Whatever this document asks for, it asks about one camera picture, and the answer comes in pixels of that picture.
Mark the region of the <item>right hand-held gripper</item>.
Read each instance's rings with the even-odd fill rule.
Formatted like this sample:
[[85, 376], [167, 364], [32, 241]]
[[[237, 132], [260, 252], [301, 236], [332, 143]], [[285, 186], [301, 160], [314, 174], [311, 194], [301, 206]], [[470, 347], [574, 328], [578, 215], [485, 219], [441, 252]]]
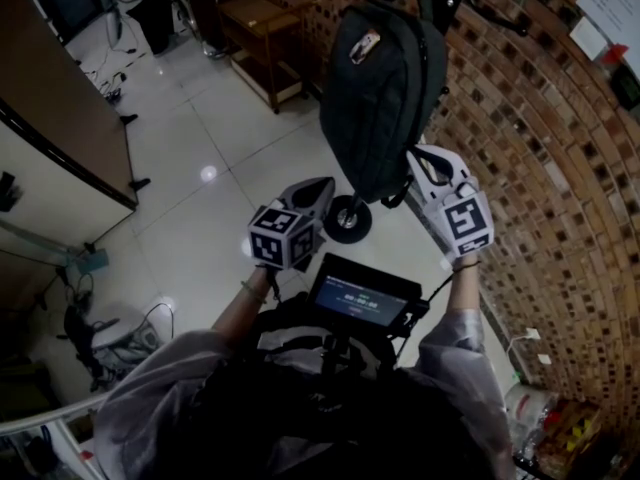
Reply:
[[[469, 169], [457, 153], [433, 144], [418, 144], [406, 152], [406, 159], [427, 203], [424, 214], [446, 243], [445, 258], [450, 264], [494, 243], [487, 196], [479, 189], [477, 179], [469, 178]], [[460, 184], [441, 192], [440, 183]]]

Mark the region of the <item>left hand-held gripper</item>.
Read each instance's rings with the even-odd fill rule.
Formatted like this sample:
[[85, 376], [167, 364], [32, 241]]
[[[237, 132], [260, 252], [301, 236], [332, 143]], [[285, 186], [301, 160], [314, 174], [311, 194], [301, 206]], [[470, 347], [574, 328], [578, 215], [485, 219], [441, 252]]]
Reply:
[[326, 242], [321, 232], [334, 195], [335, 179], [316, 177], [261, 206], [248, 225], [251, 256], [278, 270], [305, 271]]

